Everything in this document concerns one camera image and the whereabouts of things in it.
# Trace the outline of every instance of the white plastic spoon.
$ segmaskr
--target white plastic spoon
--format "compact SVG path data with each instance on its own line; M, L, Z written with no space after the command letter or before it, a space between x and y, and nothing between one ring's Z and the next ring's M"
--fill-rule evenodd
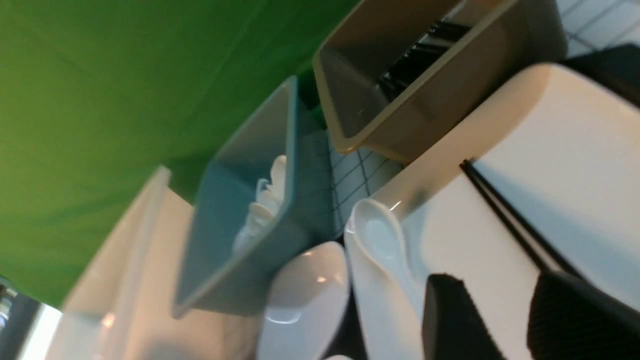
M271 166L271 183L273 184L273 195L282 202L284 200L285 178L287 175L287 156L280 155L273 160Z
M258 201L258 194L263 191L266 188L269 188L269 186L271 186L271 183L269 182L269 180L264 179L264 178L260 178L258 179L258 183L255 186L255 200Z
M280 211L282 203L278 200L277 196L269 189L263 190L258 193L255 200L258 204L263 205L274 216Z
M275 215L262 204L252 202L249 204L249 214L246 217L246 226L252 236L257 236L269 225Z

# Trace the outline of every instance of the white tray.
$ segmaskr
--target white tray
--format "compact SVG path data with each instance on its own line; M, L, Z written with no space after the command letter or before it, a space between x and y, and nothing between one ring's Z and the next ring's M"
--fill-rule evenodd
M257 319L171 316L193 207L162 168L123 215L63 305L46 360L240 360Z
M478 169L597 286L640 309L640 113L558 65L495 92L372 197L400 219L419 278L465 281L508 359L531 358L538 271L458 164ZM369 359L421 360L421 318L345 237Z

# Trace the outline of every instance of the tiled wall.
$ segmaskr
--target tiled wall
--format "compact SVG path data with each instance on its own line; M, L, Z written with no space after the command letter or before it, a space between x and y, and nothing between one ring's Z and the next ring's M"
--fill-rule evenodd
M333 168L333 216L336 237L342 234L355 203L378 191L402 167L369 149L343 155L331 147Z
M557 0L569 56L635 42L640 45L640 1Z

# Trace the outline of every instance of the white ceramic spoon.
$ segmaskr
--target white ceramic spoon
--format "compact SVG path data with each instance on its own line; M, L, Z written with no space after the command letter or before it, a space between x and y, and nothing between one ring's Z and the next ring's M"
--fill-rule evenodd
M285 178L287 175L287 156L280 155L273 160L271 166L271 183L273 194L282 202L284 200Z
M422 314L422 297L409 269L404 234L393 213L372 199L353 207L346 231L362 252L400 286L417 316Z
M264 189L269 188L269 186L271 186L271 183L269 182L269 180L264 179L263 177L261 177L260 179L258 179L258 183L255 186L255 197L256 197L256 201L258 201L258 194L263 191Z
M273 278L257 360L320 360L345 315L351 283L344 249L329 241L286 264Z

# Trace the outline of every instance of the beige container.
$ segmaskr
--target beige container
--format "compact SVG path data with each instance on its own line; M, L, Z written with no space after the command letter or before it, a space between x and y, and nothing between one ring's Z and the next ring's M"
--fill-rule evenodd
M363 0L313 59L335 148L410 163L518 70L566 54L556 0L467 0L473 28L391 103L376 79L459 0Z

